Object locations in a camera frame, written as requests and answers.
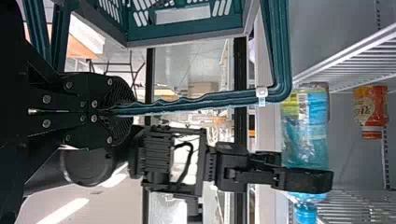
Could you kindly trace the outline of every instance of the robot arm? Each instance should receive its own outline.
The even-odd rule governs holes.
[[[233,192],[246,192],[247,183],[307,193],[332,188],[332,172],[284,168],[279,154],[249,154],[236,144],[209,147],[205,130],[133,125],[134,118],[125,113],[145,114],[156,108],[173,111],[190,105],[204,108],[226,95],[184,99],[167,106],[164,102],[141,105],[119,77],[58,74],[26,42],[16,2],[1,1],[0,8],[5,9],[0,25],[9,27],[0,41],[1,49],[8,52],[0,60],[0,102],[4,105],[0,110],[1,224],[14,223],[28,195],[71,183],[97,186],[125,162],[131,178],[143,179],[142,187],[172,193],[192,204],[202,195],[204,181],[214,181],[219,189]],[[243,93],[257,101],[254,90]],[[227,105],[232,105],[234,98],[229,101]],[[198,136],[198,148],[189,142],[179,143],[182,135]],[[185,168],[173,181],[173,155],[182,147],[189,149]],[[187,185],[183,180],[193,163],[197,165],[196,181]]]

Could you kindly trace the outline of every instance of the black metal frame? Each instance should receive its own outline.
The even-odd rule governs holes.
[[[154,100],[155,82],[155,49],[147,49],[146,53],[146,95],[145,104],[151,104]],[[145,125],[151,125],[151,117],[145,116]],[[143,188],[142,197],[142,224],[149,224],[149,191]]]
[[[233,41],[233,76],[236,91],[248,88],[248,49],[247,38],[238,37]],[[248,148],[248,109],[246,107],[234,110],[234,141]],[[248,223],[248,197],[246,193],[235,193],[233,196],[233,221],[235,224]]]

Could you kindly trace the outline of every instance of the blue bottle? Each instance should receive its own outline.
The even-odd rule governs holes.
[[[299,87],[281,105],[282,163],[289,168],[328,170],[329,92],[326,83]],[[324,194],[288,192],[298,224],[316,224]]]

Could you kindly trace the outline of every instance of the light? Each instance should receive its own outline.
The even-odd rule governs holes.
[[[77,212],[80,208],[85,206],[90,200],[86,198],[76,198],[65,206],[59,208],[47,217],[44,217],[36,224],[57,224],[60,223],[65,218],[69,217],[73,213]]]
[[[119,174],[125,167],[128,165],[128,163],[125,162],[122,166],[120,166],[117,170],[114,171],[113,175],[105,182],[101,184],[102,187],[110,189],[113,188],[114,186],[118,185],[122,180],[126,178],[125,174]]]
[[[125,174],[113,175],[107,181],[103,182],[101,184],[101,186],[104,188],[110,189],[110,188],[113,188],[114,186],[118,185],[125,178],[126,178]]]
[[[120,166],[117,170],[114,171],[113,175],[117,175],[119,172],[121,172],[125,167],[128,166],[128,163],[125,162],[122,166]]]

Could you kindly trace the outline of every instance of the screw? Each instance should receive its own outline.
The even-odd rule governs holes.
[[[96,121],[98,121],[98,117],[96,115],[92,115],[91,121],[92,123],[95,123]]]
[[[71,139],[72,135],[68,134],[64,140],[66,140],[66,142],[70,142]]]
[[[49,119],[44,119],[43,128],[49,128],[49,127],[50,127],[50,120]]]
[[[92,101],[92,108],[96,108],[98,106],[98,102],[97,101]]]
[[[72,87],[73,87],[73,82],[67,82],[66,83],[66,88],[67,89],[72,89]]]
[[[112,142],[113,142],[113,138],[110,136],[110,137],[108,137],[107,138],[107,142],[109,143],[109,144],[111,144]]]
[[[43,103],[48,105],[50,103],[50,99],[51,99],[50,95],[43,96]]]

